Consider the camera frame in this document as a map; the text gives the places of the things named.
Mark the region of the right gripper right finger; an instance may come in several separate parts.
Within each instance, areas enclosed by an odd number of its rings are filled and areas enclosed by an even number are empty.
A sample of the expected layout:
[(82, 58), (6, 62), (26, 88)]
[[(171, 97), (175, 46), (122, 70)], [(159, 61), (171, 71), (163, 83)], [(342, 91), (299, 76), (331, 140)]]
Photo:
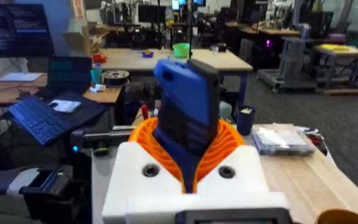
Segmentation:
[(218, 133), (204, 152), (195, 172), (194, 191), (214, 192), (228, 187), (235, 191), (268, 191), (255, 147), (230, 123), (219, 120)]

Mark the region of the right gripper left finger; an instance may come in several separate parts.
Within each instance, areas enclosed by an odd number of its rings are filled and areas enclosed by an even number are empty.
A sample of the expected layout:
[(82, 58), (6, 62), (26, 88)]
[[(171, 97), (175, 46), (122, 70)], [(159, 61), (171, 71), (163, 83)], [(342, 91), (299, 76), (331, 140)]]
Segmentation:
[(101, 210), (104, 223), (175, 222), (183, 175), (155, 138), (157, 125), (157, 118), (146, 119), (118, 146)]

